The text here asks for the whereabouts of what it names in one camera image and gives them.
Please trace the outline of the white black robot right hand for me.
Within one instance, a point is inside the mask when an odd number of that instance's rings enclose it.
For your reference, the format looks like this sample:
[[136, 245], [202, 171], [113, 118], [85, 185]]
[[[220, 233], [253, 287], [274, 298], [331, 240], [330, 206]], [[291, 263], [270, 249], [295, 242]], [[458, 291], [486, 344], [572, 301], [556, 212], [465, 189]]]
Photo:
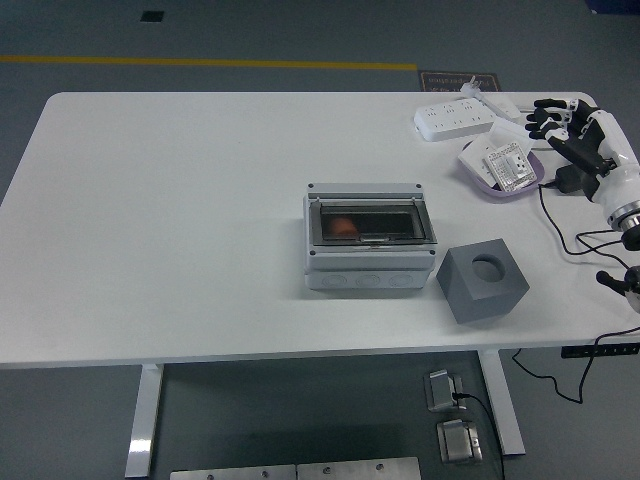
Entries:
[[526, 117], [529, 136], [577, 167], [585, 196], [619, 230], [624, 218], [639, 212], [639, 161], [615, 117], [577, 98], [539, 99], [533, 106]]

